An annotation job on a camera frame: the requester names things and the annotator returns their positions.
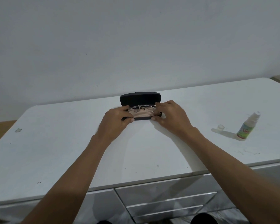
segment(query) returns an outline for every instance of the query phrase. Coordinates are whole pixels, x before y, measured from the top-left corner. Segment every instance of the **left hand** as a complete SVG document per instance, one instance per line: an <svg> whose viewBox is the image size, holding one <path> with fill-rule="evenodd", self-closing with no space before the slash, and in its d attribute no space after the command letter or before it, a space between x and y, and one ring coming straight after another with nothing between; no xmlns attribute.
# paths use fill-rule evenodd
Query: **left hand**
<svg viewBox="0 0 280 224"><path fill-rule="evenodd" d="M112 108L107 111L101 121L101 124L98 127L98 131L96 136L100 140L106 140L106 142L111 143L116 139L121 132L127 127L127 125L131 122L134 122L133 115L125 110L129 108L128 105Z"/></svg>

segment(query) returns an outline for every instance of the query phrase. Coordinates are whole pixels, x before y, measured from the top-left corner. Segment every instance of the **eyeglass case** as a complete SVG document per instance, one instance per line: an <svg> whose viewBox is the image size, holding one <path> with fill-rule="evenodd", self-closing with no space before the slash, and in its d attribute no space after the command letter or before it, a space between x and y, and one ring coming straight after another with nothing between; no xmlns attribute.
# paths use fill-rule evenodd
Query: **eyeglass case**
<svg viewBox="0 0 280 224"><path fill-rule="evenodd" d="M120 96L120 103L122 106L129 105L130 107L138 105L155 105L156 102L161 101L161 95L156 92L136 92L128 93ZM149 117L134 117L135 120L147 120Z"/></svg>

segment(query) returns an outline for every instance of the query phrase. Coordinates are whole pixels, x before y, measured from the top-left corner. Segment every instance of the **hand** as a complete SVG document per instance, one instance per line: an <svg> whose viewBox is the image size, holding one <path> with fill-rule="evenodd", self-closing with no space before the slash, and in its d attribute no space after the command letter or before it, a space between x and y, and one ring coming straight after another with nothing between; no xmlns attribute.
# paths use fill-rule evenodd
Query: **hand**
<svg viewBox="0 0 280 224"><path fill-rule="evenodd" d="M118 108L112 108L107 111L101 121L101 124L98 127L98 131L96 136L100 140L106 140L106 142L111 143L116 139L121 132L127 127L127 125L131 122L134 122L133 115L125 110L127 110L129 106L123 106Z"/></svg>
<svg viewBox="0 0 280 224"><path fill-rule="evenodd" d="M198 131L197 128L193 127L190 123L186 112L174 101L167 101L165 103L157 102L155 105L155 115L163 112L166 115L166 118L154 116L151 119L157 121L161 126L178 136L180 139L186 140L191 132Z"/></svg>

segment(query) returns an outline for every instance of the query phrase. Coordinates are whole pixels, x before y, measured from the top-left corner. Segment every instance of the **white countertop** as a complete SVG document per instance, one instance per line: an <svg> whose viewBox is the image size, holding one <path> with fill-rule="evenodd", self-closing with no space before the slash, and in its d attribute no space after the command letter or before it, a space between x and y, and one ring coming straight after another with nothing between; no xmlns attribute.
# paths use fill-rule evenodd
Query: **white countertop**
<svg viewBox="0 0 280 224"><path fill-rule="evenodd" d="M279 83L260 78L159 93L161 101L181 105L193 126L241 162L280 162ZM105 112L117 106L119 97L109 97L28 109L0 140L0 204L45 195L85 149ZM236 133L255 111L260 120L244 142L211 131L222 124ZM199 173L207 170L187 145L156 122L135 121L106 150L90 190Z"/></svg>

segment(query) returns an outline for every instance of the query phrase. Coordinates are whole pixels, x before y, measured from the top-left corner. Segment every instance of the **beige cloth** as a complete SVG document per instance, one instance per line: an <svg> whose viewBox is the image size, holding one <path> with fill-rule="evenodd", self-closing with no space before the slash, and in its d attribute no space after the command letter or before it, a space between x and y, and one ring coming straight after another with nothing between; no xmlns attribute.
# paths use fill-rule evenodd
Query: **beige cloth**
<svg viewBox="0 0 280 224"><path fill-rule="evenodd" d="M129 113L131 113L135 118L137 117L150 117L154 116L155 109L152 107L140 107L137 109L131 109L129 110Z"/></svg>

